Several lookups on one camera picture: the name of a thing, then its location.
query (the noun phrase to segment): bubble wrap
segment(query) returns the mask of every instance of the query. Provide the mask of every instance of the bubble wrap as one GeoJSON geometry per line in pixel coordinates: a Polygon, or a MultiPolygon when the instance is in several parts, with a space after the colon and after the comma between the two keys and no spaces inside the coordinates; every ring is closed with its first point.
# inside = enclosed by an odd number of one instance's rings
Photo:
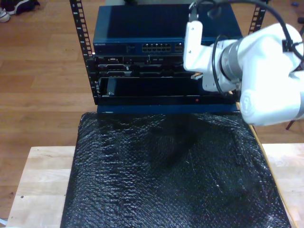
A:
{"type": "Polygon", "coordinates": [[[290,224],[240,113],[86,113],[61,228],[132,227],[290,224]]]}

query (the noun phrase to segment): wooden table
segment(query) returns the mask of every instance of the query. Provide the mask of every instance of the wooden table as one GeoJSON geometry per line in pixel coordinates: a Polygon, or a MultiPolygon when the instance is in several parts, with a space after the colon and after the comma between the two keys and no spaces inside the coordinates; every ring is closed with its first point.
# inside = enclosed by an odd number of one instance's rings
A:
{"type": "MultiPolygon", "coordinates": [[[[263,144],[293,227],[304,228],[304,144],[263,144]]],[[[58,228],[74,146],[32,147],[7,227],[58,228]]]]}

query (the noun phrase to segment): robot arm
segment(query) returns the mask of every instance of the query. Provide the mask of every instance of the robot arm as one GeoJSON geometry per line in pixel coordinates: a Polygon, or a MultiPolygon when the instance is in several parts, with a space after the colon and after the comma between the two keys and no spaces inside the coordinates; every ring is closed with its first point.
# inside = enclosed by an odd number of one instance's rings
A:
{"type": "MultiPolygon", "coordinates": [[[[293,42],[302,42],[295,28],[287,25],[293,42]]],[[[213,47],[200,44],[202,24],[187,24],[184,68],[201,72],[202,87],[218,91],[211,61],[213,47]]],[[[218,83],[223,92],[241,83],[241,113],[248,124],[271,125],[304,118],[304,71],[293,72],[300,59],[283,51],[285,39],[279,24],[272,25],[240,40],[224,40],[216,47],[218,83]]],[[[304,53],[304,46],[296,46],[304,53]]]]}

